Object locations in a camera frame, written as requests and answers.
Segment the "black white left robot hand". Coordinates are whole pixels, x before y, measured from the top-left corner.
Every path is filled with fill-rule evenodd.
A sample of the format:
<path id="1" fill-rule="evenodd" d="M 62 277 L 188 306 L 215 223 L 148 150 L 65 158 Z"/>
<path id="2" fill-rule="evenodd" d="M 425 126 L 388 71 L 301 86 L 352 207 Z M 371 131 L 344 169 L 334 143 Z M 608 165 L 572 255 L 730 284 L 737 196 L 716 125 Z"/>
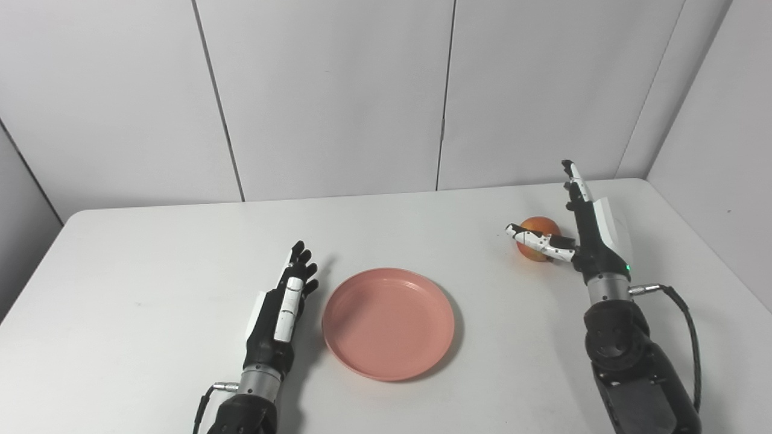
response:
<path id="1" fill-rule="evenodd" d="M 275 288 L 257 303 L 250 317 L 244 368 L 261 365 L 272 368 L 284 380 L 294 361 L 293 335 L 305 309 L 306 299 L 319 288 L 314 278 L 318 266 L 311 262 L 311 250 L 300 240 L 293 245 Z"/>

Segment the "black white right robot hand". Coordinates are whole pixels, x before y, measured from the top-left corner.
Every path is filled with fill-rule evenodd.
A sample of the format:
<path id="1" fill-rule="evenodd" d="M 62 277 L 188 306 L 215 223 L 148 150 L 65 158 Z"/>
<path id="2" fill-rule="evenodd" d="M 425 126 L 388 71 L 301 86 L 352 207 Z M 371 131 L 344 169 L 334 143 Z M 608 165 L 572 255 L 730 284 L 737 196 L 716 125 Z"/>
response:
<path id="1" fill-rule="evenodd" d="M 569 180 L 563 185 L 568 192 L 568 211 L 573 213 L 578 239 L 543 230 L 510 224 L 505 232 L 523 244 L 551 259 L 571 263 L 583 275 L 585 283 L 601 274 L 620 275 L 631 280 L 630 238 L 625 223 L 615 219 L 607 198 L 594 200 L 587 183 L 572 160 L 562 160 Z"/>

